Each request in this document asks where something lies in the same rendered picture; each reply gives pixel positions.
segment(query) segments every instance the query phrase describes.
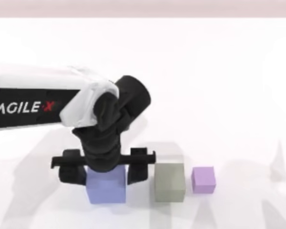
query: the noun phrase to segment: cube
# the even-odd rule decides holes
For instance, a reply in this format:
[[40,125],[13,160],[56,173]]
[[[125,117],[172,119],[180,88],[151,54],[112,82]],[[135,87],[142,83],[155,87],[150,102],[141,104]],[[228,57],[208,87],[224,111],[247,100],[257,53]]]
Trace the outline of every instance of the cube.
[[185,197],[184,164],[155,164],[156,202],[183,202]]
[[192,171],[193,193],[212,194],[216,188],[213,167],[194,167]]
[[106,173],[98,173],[88,168],[86,190],[91,204],[125,203],[125,166],[117,166]]

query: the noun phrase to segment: red letter x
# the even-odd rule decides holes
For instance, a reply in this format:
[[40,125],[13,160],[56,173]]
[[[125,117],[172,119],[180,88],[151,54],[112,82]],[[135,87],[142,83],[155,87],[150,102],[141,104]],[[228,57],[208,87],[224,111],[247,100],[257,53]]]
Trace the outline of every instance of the red letter x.
[[54,105],[54,101],[52,101],[52,102],[46,101],[46,104],[47,104],[47,106],[43,109],[43,111],[51,111],[52,107]]

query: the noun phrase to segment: small purple cube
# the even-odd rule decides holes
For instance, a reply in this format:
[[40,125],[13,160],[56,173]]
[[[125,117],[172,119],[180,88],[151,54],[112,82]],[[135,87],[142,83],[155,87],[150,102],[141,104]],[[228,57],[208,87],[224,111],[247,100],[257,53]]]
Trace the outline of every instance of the small purple cube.
[[212,194],[216,187],[214,167],[194,167],[192,171],[193,193]]
[[91,204],[125,203],[125,166],[117,166],[107,173],[98,173],[88,168],[86,190]]

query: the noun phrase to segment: gray-green block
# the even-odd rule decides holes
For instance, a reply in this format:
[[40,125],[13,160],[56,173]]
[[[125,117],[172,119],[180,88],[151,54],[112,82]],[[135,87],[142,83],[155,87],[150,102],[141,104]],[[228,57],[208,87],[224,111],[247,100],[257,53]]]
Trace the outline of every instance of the gray-green block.
[[185,196],[184,164],[155,164],[156,202],[183,202]]

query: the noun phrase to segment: white background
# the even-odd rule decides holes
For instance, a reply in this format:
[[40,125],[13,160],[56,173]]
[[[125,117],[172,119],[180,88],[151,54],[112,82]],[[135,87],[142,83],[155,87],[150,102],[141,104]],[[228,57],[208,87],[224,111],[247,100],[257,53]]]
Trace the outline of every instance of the white background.
[[[0,62],[135,76],[152,105],[124,153],[183,154],[188,183],[184,203],[154,203],[151,167],[126,205],[92,206],[50,170],[80,145],[69,129],[0,131],[0,229],[286,229],[286,20],[6,19]],[[215,167],[213,195],[191,194],[193,166]]]

